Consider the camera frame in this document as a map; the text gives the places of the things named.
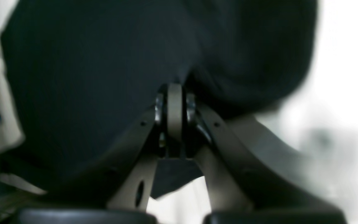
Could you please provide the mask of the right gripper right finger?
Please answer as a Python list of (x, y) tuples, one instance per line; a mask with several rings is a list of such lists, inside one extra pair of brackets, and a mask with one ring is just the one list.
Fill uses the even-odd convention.
[(195, 95), (185, 98), (189, 130), (206, 143), (194, 160), (205, 175), (212, 214), (343, 215), (266, 167)]

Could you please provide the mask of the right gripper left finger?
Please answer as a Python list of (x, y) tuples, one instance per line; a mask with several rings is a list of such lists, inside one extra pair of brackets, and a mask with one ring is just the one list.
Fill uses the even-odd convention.
[(145, 211), (159, 158), (179, 158), (182, 142), (183, 88), (170, 84), (118, 141), (120, 182), (106, 208)]

